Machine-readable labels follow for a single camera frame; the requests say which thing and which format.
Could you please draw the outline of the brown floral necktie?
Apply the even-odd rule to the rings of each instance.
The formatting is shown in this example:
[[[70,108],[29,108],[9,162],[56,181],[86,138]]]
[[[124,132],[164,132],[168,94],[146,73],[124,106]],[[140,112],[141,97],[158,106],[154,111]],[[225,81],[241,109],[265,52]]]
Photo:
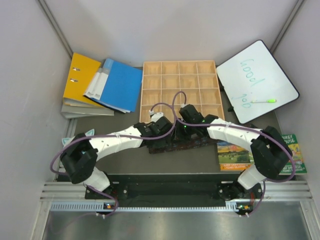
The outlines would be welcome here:
[[[175,125],[176,124],[155,122],[147,124],[149,136],[153,137],[154,140],[166,137],[172,133],[172,144],[170,147],[166,148],[164,151],[149,151],[150,154],[200,148],[222,141],[250,150],[252,142],[258,139],[261,134],[260,129],[251,129],[224,121],[221,123],[212,122],[210,124],[185,124],[191,127],[204,127],[207,132],[207,137],[195,137],[194,139],[187,141],[178,141],[175,140]]]

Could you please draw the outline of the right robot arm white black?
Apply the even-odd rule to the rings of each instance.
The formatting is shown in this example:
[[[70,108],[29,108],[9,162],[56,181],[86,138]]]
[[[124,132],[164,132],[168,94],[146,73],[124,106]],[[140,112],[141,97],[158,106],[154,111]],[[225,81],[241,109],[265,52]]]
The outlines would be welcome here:
[[[242,147],[252,153],[254,164],[245,169],[232,184],[237,197],[245,198],[262,181],[283,183],[294,176],[292,172],[288,178],[278,178],[286,164],[293,159],[292,151],[276,128],[248,128],[215,115],[204,117],[191,104],[184,105],[179,114],[182,117],[179,122],[196,133]]]

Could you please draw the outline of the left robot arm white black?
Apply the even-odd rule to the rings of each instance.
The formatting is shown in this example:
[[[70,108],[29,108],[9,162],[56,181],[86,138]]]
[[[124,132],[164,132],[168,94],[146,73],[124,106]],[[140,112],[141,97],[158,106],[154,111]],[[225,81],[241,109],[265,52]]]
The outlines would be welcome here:
[[[114,191],[107,174],[96,167],[102,158],[127,149],[151,145],[169,137],[174,124],[163,113],[156,113],[151,122],[138,122],[125,130],[111,134],[76,135],[60,155],[65,172],[72,184],[84,184],[96,190],[102,198],[109,198]]]

